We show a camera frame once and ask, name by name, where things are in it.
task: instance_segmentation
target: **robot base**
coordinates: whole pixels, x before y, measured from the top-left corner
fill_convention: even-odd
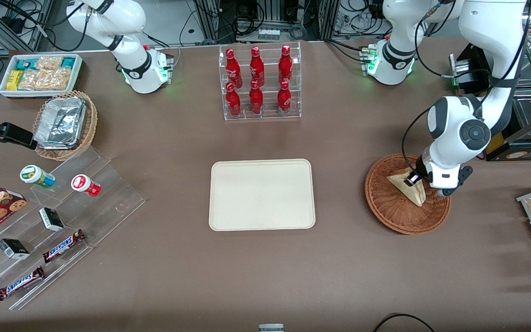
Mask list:
[[[157,50],[147,50],[151,55],[151,66],[143,76],[138,79],[130,78],[122,71],[126,82],[138,93],[151,93],[161,88],[164,84],[171,83],[173,73],[173,58],[167,58],[164,53]]]
[[[382,47],[385,44],[386,40],[381,40],[377,44],[370,44],[366,50],[360,52],[360,59],[369,61],[369,63],[362,64],[362,73],[364,76],[374,77],[382,84],[396,85],[403,82],[411,73],[415,59],[411,60],[408,69],[394,69],[392,64],[386,61],[382,55]]]

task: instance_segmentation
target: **red cap bottle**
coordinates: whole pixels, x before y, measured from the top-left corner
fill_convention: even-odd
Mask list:
[[[264,86],[266,83],[266,74],[264,70],[264,61],[260,56],[260,48],[257,46],[251,47],[251,63],[249,63],[251,69],[251,79],[257,80],[259,86]]]
[[[239,94],[235,91],[235,86],[232,82],[227,82],[225,87],[227,88],[225,99],[227,99],[230,116],[238,118],[241,116],[241,99],[239,98]]]
[[[251,111],[256,115],[261,114],[261,111],[264,107],[264,94],[261,92],[260,85],[257,80],[251,81],[249,99],[251,99]]]
[[[228,48],[225,54],[227,55],[227,76],[229,81],[235,85],[235,89],[240,89],[243,86],[241,66],[235,59],[235,52],[231,48]]]
[[[288,81],[283,80],[280,84],[280,91],[278,91],[278,114],[282,116],[286,116],[290,112],[292,94],[288,90],[288,85]]]
[[[278,62],[278,81],[282,83],[283,80],[288,80],[292,78],[292,58],[290,58],[290,46],[282,46],[282,57],[280,57],[280,62]]]

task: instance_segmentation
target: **black box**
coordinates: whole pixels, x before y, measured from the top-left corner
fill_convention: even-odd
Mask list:
[[[51,231],[63,230],[63,222],[61,221],[59,213],[57,213],[56,210],[52,208],[43,207],[40,209],[40,218],[42,219],[42,222],[44,223],[44,227],[46,227],[46,229],[50,229]]]
[[[22,242],[15,239],[2,239],[0,248],[8,258],[25,259],[30,253],[24,248]]]

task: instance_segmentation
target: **small bottle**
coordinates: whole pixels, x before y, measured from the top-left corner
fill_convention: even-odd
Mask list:
[[[280,84],[280,91],[278,91],[278,114],[282,116],[288,115],[290,112],[290,99],[292,94],[288,90],[288,81],[283,80]]]
[[[257,80],[259,86],[264,86],[266,83],[266,72],[264,70],[264,61],[261,59],[260,48],[257,46],[251,47],[251,80]]]
[[[55,177],[36,165],[28,165],[19,172],[19,178],[25,183],[36,183],[40,187],[50,188],[54,185]]]
[[[257,80],[251,81],[249,99],[251,99],[251,111],[253,114],[260,115],[264,108],[264,94],[261,92],[260,85]]]
[[[79,174],[75,176],[71,181],[71,187],[80,192],[84,192],[91,197],[95,197],[100,194],[101,185],[94,182],[90,177],[85,174]]]
[[[290,58],[290,46],[282,46],[282,57],[280,57],[280,62],[278,62],[278,71],[280,75],[278,76],[278,81],[282,84],[283,80],[288,80],[292,78],[292,59]]]
[[[232,82],[227,82],[225,87],[227,88],[225,99],[227,99],[230,116],[238,118],[241,116],[241,99],[239,98],[239,94],[235,91],[235,86]]]
[[[228,48],[225,54],[227,55],[227,76],[229,81],[235,85],[235,89],[240,89],[243,86],[241,66],[235,59],[235,52],[231,48]]]

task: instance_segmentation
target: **white tray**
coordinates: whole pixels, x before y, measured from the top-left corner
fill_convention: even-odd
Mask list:
[[[21,59],[35,59],[41,56],[47,57],[64,57],[64,58],[75,58],[73,67],[71,69],[71,76],[69,77],[69,82],[67,88],[64,90],[38,90],[38,91],[29,91],[29,90],[7,90],[6,85],[9,80],[9,74],[12,70],[15,69],[18,60]],[[43,54],[22,54],[14,55],[9,59],[9,64],[4,74],[4,78],[1,80],[0,84],[0,94],[8,98],[36,98],[36,97],[52,97],[61,95],[63,93],[71,92],[75,88],[77,83],[77,77],[79,76],[79,71],[82,65],[82,58],[78,54],[74,53],[43,53]]]
[[[214,231],[307,229],[314,221],[308,160],[220,161],[212,166],[208,224]]]

